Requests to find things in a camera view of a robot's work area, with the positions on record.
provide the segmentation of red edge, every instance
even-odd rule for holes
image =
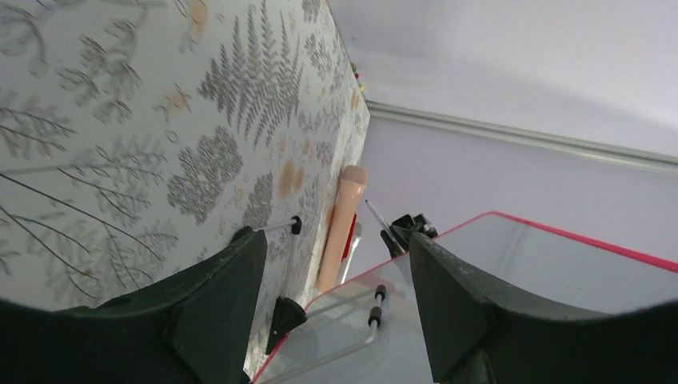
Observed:
[[[518,218],[517,216],[512,216],[510,214],[504,214],[504,213],[501,213],[501,212],[497,212],[495,210],[490,211],[490,212],[486,212],[486,213],[481,214],[481,215],[478,215],[475,218],[472,218],[472,219],[470,219],[466,222],[462,222],[460,225],[455,226],[455,227],[453,227],[449,230],[446,230],[442,234],[438,234],[438,237],[445,236],[446,234],[452,232],[453,230],[457,230],[457,229],[461,228],[462,226],[469,224],[470,222],[475,222],[476,220],[478,220],[480,218],[483,218],[485,216],[491,216],[491,215],[499,216],[501,218],[507,218],[508,220],[513,220],[514,222],[520,222],[522,224],[525,224],[526,226],[531,226],[531,227],[534,227],[534,228],[538,228],[540,230],[545,230],[545,231],[550,232],[552,234],[557,234],[559,236],[563,236],[564,238],[571,238],[572,240],[575,240],[575,241],[578,241],[578,242],[583,242],[584,244],[589,244],[590,246],[595,246],[597,248],[601,248],[602,250],[608,250],[610,252],[613,252],[615,254],[619,254],[619,255],[624,256],[626,258],[632,258],[633,260],[636,260],[638,262],[644,262],[645,264],[649,264],[651,266],[656,266],[656,267],[659,267],[659,268],[662,268],[662,269],[665,269],[665,270],[669,270],[669,271],[674,272],[674,273],[678,273],[678,263],[676,263],[676,262],[664,260],[662,258],[658,258],[658,257],[652,256],[650,254],[643,254],[641,252],[630,250],[630,249],[627,249],[627,248],[624,248],[624,247],[621,247],[621,246],[614,246],[614,245],[609,244],[607,242],[602,242],[600,240],[596,240],[595,238],[588,238],[588,237],[582,236],[580,234],[573,234],[573,233],[568,232],[566,230],[559,230],[559,229],[553,228],[551,226],[546,226],[546,225],[540,224],[538,222],[532,222],[532,221],[526,220],[524,218]],[[379,264],[378,266],[375,266],[374,268],[367,270],[366,272],[363,272],[362,274],[359,274],[358,276],[351,278],[350,280],[347,280],[344,284],[347,284],[349,282],[352,282],[353,280],[361,278],[361,277],[365,276],[366,274],[369,274],[369,273],[371,273],[372,271],[374,271],[378,268],[382,268],[386,264],[392,262],[396,258],[402,257],[403,255],[404,254],[401,254],[399,256],[396,256],[395,258],[392,258],[391,260],[388,260],[387,262],[383,262],[383,263]],[[328,290],[328,291],[324,292],[323,294],[320,294],[320,295],[316,296],[315,298],[311,299],[311,301],[306,305],[305,310],[308,310],[309,307],[316,300],[318,300],[321,296],[328,294],[328,293],[332,292],[333,290],[335,290],[336,288],[339,288],[339,287],[340,286],[335,286],[331,290]],[[269,357],[264,362],[264,365],[261,366],[261,368],[259,369],[257,374],[254,376],[252,383],[256,382],[259,379],[261,374],[264,372],[264,370],[269,365],[269,363],[271,362],[271,360],[273,359],[273,357],[275,356],[277,351],[282,346],[282,343],[285,342],[286,339],[287,339],[287,337],[283,338],[278,343],[278,345],[275,347],[275,349],[271,352]]]

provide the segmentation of wall trim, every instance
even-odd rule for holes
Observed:
[[[433,114],[422,110],[412,110],[379,102],[367,102],[367,106],[372,118],[384,118],[397,122],[407,122],[441,130],[450,130],[462,134],[472,134],[503,142],[534,146],[584,158],[678,175],[678,157],[676,156],[566,138],[555,134],[544,134],[511,126],[478,122],[467,118],[455,118],[453,116]]]

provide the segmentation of red rim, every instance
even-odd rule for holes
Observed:
[[[658,257],[652,256],[650,254],[644,254],[644,253],[641,253],[641,252],[638,252],[638,251],[635,251],[635,250],[630,250],[628,248],[624,248],[624,247],[621,247],[621,246],[614,246],[613,244],[609,244],[607,242],[602,242],[600,240],[596,240],[595,238],[589,238],[589,237],[586,237],[586,236],[582,236],[580,234],[574,234],[572,232],[568,232],[567,230],[560,230],[560,229],[554,228],[552,226],[546,226],[546,225],[540,224],[538,222],[533,222],[533,221],[530,221],[530,220],[527,220],[527,219],[524,219],[524,218],[512,216],[510,214],[504,214],[502,212],[497,212],[495,210],[486,212],[484,214],[480,214],[480,215],[476,216],[475,218],[471,218],[471,219],[469,219],[465,222],[462,222],[460,225],[454,226],[453,228],[446,230],[442,234],[438,234],[438,238],[441,237],[441,236],[445,236],[446,234],[449,234],[453,230],[457,230],[457,229],[461,228],[462,226],[465,226],[465,225],[467,225],[471,222],[475,222],[476,220],[478,220],[480,218],[483,218],[485,216],[491,216],[491,215],[498,216],[498,217],[501,217],[501,218],[507,218],[509,220],[513,220],[514,222],[519,222],[519,223],[525,224],[526,226],[531,226],[531,227],[534,227],[534,228],[537,228],[537,229],[540,229],[540,230],[545,230],[547,232],[550,232],[552,234],[557,234],[557,235],[563,236],[565,238],[571,238],[572,240],[575,240],[575,241],[578,241],[578,242],[583,242],[584,244],[589,244],[590,246],[596,246],[598,248],[601,248],[603,250],[608,250],[610,252],[613,252],[614,254],[619,254],[620,256],[624,256],[626,258],[632,258],[633,260],[636,260],[638,262],[643,262],[643,263],[649,264],[651,266],[656,266],[656,267],[662,268],[664,270],[669,270],[671,272],[678,273],[678,262],[671,262],[669,260],[658,258]],[[351,278],[350,280],[347,280],[344,284],[348,284],[349,282],[352,282],[353,280],[361,278],[361,277],[365,276],[366,274],[370,274],[374,270],[382,268],[386,264],[392,262],[393,260],[395,260],[397,258],[402,257],[405,254],[398,255],[395,258],[391,258],[387,262],[383,262],[383,263],[379,264],[378,266],[375,266],[374,268],[371,268],[371,269],[363,272],[362,274],[359,274],[358,276],[355,276],[355,277]],[[309,307],[311,307],[311,305],[316,300],[318,300],[320,297],[334,291],[336,288],[339,288],[339,287],[340,286],[335,286],[331,290],[328,290],[328,291],[324,292],[323,294],[319,294],[315,298],[311,299],[311,301],[306,305],[306,308],[304,308],[304,310],[308,311]],[[285,338],[283,338],[278,343],[278,345],[271,352],[271,354],[266,359],[266,361],[261,366],[261,368],[259,368],[259,371],[257,371],[257,374],[254,375],[254,379],[252,380],[252,383],[255,383],[259,379],[259,377],[264,372],[266,367],[269,365],[269,363],[271,362],[273,357],[275,357],[275,354],[280,349],[280,347],[282,346],[282,343],[285,342],[285,340],[287,340],[286,336],[285,336]]]

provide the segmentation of white wall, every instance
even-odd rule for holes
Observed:
[[[678,176],[373,118],[365,198],[392,221],[424,213],[440,231],[489,210],[678,261]],[[350,276],[388,260],[365,204]]]
[[[330,3],[370,101],[678,156],[678,2]]]

